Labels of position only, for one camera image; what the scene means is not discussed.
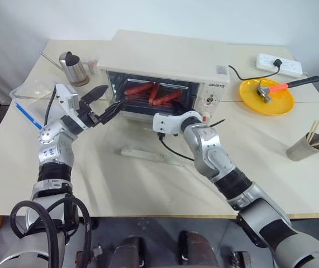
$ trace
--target orange hammer handle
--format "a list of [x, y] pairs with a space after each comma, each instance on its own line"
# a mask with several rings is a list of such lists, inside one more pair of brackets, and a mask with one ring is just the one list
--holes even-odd
[[268, 87], [270, 92], [280, 91], [288, 89], [288, 84], [279, 84], [279, 85], [272, 85], [271, 87]]

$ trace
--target metal hammer head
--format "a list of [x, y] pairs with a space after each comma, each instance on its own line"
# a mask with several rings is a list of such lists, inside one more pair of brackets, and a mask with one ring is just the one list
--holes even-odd
[[271, 97], [268, 95], [270, 93], [270, 90], [268, 87], [262, 87], [261, 86], [261, 80], [258, 85], [257, 94], [264, 98], [265, 103], [270, 103], [272, 101]]

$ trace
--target yellow plate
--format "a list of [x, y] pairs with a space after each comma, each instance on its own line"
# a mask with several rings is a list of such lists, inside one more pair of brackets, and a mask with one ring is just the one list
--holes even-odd
[[239, 92], [242, 100], [247, 106], [268, 116], [279, 116], [292, 110], [294, 107], [294, 98], [288, 89], [269, 93], [272, 101], [270, 103], [265, 103], [264, 99], [257, 94], [257, 87], [260, 80], [261, 86], [263, 87], [279, 84], [270, 79], [243, 81], [240, 85]]

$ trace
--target black handle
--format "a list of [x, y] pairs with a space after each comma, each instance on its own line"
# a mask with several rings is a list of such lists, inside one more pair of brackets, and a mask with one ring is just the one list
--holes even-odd
[[287, 85], [289, 88], [293, 88], [293, 87], [298, 87], [299, 85], [314, 83], [314, 82], [318, 82], [318, 81], [319, 81], [319, 76], [315, 75], [315, 76], [308, 77], [308, 78], [305, 78], [302, 80], [289, 82], [289, 83], [287, 83]]

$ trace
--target black cable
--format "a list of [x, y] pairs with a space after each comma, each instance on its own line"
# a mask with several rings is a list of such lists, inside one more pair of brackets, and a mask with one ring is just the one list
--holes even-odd
[[210, 127], [214, 127], [214, 126], [216, 126], [216, 125], [219, 125], [220, 123], [222, 123], [222, 122], [224, 122], [224, 121], [225, 121], [225, 119], [220, 120], [219, 122], [216, 122], [216, 123], [210, 125]]
[[21, 201], [17, 203], [10, 213], [10, 226], [14, 233], [19, 237], [24, 237], [19, 229], [16, 226], [16, 214], [19, 209], [23, 207], [32, 208], [39, 215], [39, 218], [44, 223], [46, 236], [47, 236], [47, 246], [49, 250], [49, 268], [59, 268], [59, 243], [58, 243], [58, 235], [56, 233], [56, 227], [51, 219], [49, 212], [37, 202], [34, 201]]
[[44, 119], [44, 126], [47, 125], [47, 119], [49, 117], [49, 112], [50, 112], [50, 108], [51, 108], [51, 105], [54, 101], [54, 98], [55, 98], [55, 94], [56, 94], [56, 85], [54, 85], [54, 90], [53, 90], [53, 93], [50, 97], [50, 100], [49, 100], [49, 104], [47, 105], [47, 108], [46, 108], [46, 112], [45, 112], [45, 119]]
[[[54, 204], [49, 206], [47, 208], [47, 212], [51, 212], [54, 208], [56, 208], [58, 205], [70, 201], [77, 205], [79, 209], [82, 212], [82, 216], [84, 218], [84, 226], [85, 226], [85, 239], [84, 239], [84, 245], [83, 245], [83, 255], [82, 255], [82, 260], [81, 260], [81, 268], [86, 268], [89, 258], [91, 256], [91, 237], [92, 237], [92, 228], [91, 228], [91, 218], [88, 213], [88, 210], [82, 201], [76, 197], [64, 197], [59, 200], [57, 200]], [[41, 218], [38, 218], [32, 226], [37, 226], [41, 221]]]
[[273, 74], [268, 74], [268, 75], [264, 75], [264, 76], [257, 76], [257, 77], [251, 77], [251, 78], [241, 78], [239, 73], [236, 71], [236, 69], [234, 67], [232, 67], [231, 65], [229, 65], [229, 67], [235, 72], [235, 74], [237, 75], [237, 77], [241, 80], [241, 81], [246, 81], [246, 80], [252, 80], [252, 79], [260, 79], [260, 78], [266, 78], [275, 74], [278, 74], [278, 72], [280, 71], [280, 65], [275, 65], [277, 66], [277, 71]]
[[188, 159], [188, 160], [190, 160], [190, 161], [194, 161], [194, 159], [192, 159], [192, 158], [190, 158], [190, 157], [188, 157], [188, 156], [182, 155], [182, 154], [180, 154], [180, 153], [178, 153], [178, 152], [172, 150], [171, 148], [169, 148], [169, 147], [164, 143], [163, 137], [164, 137], [164, 135], [159, 136], [159, 141], [161, 142], [161, 144], [163, 144], [163, 146], [164, 146], [168, 151], [170, 151], [170, 152], [172, 152], [172, 153], [174, 153], [174, 154], [176, 154], [176, 155], [178, 155], [178, 156], [180, 156], [180, 157], [182, 157], [182, 158]]

